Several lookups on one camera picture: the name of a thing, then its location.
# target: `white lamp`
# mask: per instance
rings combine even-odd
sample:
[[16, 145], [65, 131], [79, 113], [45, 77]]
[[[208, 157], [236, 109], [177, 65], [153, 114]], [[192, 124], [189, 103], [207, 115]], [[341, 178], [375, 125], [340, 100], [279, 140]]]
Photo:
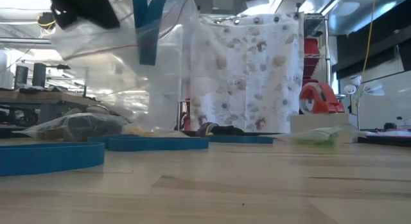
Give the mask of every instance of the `white lamp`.
[[366, 83], [362, 90], [360, 90], [361, 76], [350, 77], [352, 85], [344, 87], [344, 91], [349, 95], [354, 95], [354, 102], [357, 110], [357, 129], [360, 130], [360, 98], [364, 94], [373, 96], [384, 96], [383, 85], [381, 83]]

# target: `plastic bag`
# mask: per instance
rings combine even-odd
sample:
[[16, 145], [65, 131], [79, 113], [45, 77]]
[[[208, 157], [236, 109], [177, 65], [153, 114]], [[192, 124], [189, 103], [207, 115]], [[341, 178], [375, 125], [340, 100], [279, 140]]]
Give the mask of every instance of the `plastic bag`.
[[[198, 23], [194, 1], [167, 0], [161, 22], [137, 31], [132, 0], [110, 3], [120, 20], [118, 29], [104, 30], [89, 21], [56, 28], [51, 41], [71, 67], [66, 72], [85, 79], [88, 96], [132, 111], [133, 121], [151, 128], [174, 127], [178, 104], [188, 97], [190, 34]], [[158, 29], [156, 65], [141, 65], [143, 44], [137, 40]]]
[[138, 124], [128, 124], [123, 127], [122, 134], [132, 134], [141, 137], [188, 137], [186, 134], [179, 131], [167, 131], [161, 129], [143, 128]]
[[119, 116], [106, 114], [71, 114], [16, 133], [39, 140], [63, 139], [69, 142], [87, 141], [88, 137], [120, 134], [128, 122]]
[[323, 146], [333, 146], [338, 142], [338, 137], [341, 134], [348, 135], [351, 138], [366, 137], [351, 125], [339, 125], [327, 128], [316, 128], [305, 132], [297, 132], [294, 134], [275, 134], [265, 135], [266, 137], [274, 137], [282, 141], [290, 141], [296, 144], [313, 144]]

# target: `workbench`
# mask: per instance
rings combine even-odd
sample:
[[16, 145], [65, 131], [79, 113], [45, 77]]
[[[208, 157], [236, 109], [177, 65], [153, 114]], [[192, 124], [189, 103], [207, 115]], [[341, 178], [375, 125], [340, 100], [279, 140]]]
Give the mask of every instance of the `workbench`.
[[[21, 144], [6, 140], [7, 144]], [[411, 149], [216, 144], [0, 177], [3, 223], [409, 223]]]
[[39, 123], [45, 123], [60, 117], [61, 106], [87, 107], [90, 105], [99, 105], [101, 103], [65, 92], [23, 94], [16, 91], [0, 91], [0, 104], [40, 109]]

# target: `shower curtain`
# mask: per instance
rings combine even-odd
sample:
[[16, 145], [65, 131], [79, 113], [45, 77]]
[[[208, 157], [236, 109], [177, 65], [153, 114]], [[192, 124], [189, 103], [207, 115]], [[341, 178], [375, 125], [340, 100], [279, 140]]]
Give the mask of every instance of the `shower curtain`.
[[191, 49], [191, 129], [205, 122], [246, 132], [290, 132], [298, 114], [304, 15], [202, 17]]

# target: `red tape dispenser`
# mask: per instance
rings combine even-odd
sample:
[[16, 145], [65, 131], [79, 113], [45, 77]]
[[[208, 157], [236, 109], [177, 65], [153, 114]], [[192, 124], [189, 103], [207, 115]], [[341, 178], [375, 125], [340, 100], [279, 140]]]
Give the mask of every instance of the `red tape dispenser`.
[[333, 90], [326, 83], [307, 83], [300, 93], [300, 109], [303, 114], [332, 114], [344, 112]]

